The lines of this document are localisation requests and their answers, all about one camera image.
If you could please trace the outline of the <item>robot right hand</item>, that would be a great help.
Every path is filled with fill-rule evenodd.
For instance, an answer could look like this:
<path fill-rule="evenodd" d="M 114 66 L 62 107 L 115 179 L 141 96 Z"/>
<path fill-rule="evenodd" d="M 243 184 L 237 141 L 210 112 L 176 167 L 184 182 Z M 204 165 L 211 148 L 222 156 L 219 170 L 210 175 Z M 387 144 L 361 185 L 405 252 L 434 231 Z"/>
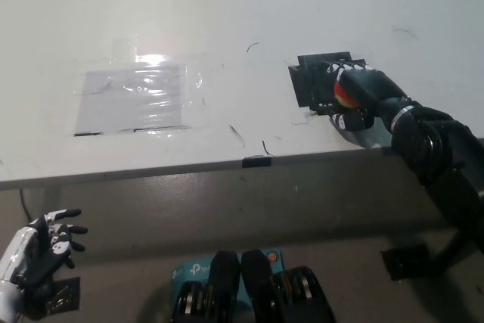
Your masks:
<path fill-rule="evenodd" d="M 411 109 L 413 101 L 383 71 L 368 65 L 332 62 L 327 66 L 336 101 L 348 113 L 357 111 L 382 120 L 392 132 L 398 118 Z"/>

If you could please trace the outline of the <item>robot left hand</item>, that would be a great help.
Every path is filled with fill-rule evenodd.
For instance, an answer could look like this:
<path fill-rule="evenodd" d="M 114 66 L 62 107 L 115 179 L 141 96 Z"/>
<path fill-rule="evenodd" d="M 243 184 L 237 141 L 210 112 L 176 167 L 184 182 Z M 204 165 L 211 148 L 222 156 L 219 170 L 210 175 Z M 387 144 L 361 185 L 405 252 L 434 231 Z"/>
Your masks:
<path fill-rule="evenodd" d="M 81 213 L 80 209 L 52 211 L 18 230 L 1 257 L 1 280 L 34 291 L 62 266 L 74 268 L 72 252 L 83 252 L 85 246 L 73 237 L 88 229 L 63 220 Z"/>

